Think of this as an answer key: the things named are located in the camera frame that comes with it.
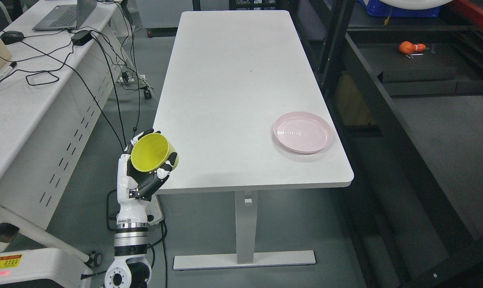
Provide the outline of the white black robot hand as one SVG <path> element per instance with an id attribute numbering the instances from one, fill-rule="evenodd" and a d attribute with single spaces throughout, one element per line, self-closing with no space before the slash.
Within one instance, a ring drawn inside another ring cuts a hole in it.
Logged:
<path id="1" fill-rule="evenodd" d="M 161 133 L 149 129 L 134 137 L 148 133 Z M 117 215 L 116 226 L 126 223 L 147 223 L 146 208 L 150 204 L 153 195 L 170 178 L 179 163 L 179 155 L 172 154 L 167 161 L 152 172 L 136 170 L 131 162 L 133 139 L 128 142 L 118 161 L 117 170 L 117 201 L 120 211 Z"/>

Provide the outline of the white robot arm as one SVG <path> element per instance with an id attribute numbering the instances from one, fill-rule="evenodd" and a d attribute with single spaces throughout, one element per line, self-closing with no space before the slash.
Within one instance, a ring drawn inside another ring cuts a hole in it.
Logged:
<path id="1" fill-rule="evenodd" d="M 104 277 L 105 288 L 146 288 L 152 268 L 146 259 L 148 224 L 118 224 L 114 239 L 115 259 Z"/>

